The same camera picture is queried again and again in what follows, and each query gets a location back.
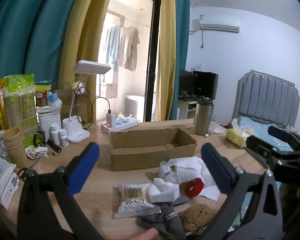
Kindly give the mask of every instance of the white bottle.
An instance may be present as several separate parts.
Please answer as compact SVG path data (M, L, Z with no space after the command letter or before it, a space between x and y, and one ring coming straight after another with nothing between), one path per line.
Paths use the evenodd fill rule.
M53 123L51 126L51 137L52 137L52 140L54 142L55 145L60 145L60 142L59 142L59 137L58 137L58 132L59 132L59 125L57 123Z
M67 147L69 145L66 129L59 130L59 141L62 147Z

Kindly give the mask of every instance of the white power strip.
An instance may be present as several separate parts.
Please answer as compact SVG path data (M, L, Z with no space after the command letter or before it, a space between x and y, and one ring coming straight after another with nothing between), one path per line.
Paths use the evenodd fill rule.
M136 118L127 117L121 120L117 120L115 123L115 127L109 127L106 125L106 123L101 124L101 131L105 133L111 133L111 132L119 132L121 130L130 128L132 126L138 125L138 120Z

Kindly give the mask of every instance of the white basket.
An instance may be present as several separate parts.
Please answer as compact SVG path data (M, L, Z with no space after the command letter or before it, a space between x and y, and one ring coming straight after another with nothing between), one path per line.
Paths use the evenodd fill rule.
M46 141L50 137L50 127L52 124L59 124L59 129L61 129L61 118L59 113L48 113L48 114L38 114L40 130L44 132Z

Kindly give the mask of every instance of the brown loofah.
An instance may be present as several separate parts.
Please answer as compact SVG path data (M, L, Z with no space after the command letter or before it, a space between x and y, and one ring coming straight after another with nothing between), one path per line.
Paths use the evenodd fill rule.
M205 204L190 207L180 216L186 232L193 232L197 228L207 225L213 217L214 212Z

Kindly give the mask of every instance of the black door frame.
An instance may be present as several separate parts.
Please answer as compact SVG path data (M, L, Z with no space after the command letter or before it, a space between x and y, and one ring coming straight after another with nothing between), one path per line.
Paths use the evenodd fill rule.
M153 0L143 121L150 122L157 62L161 0Z

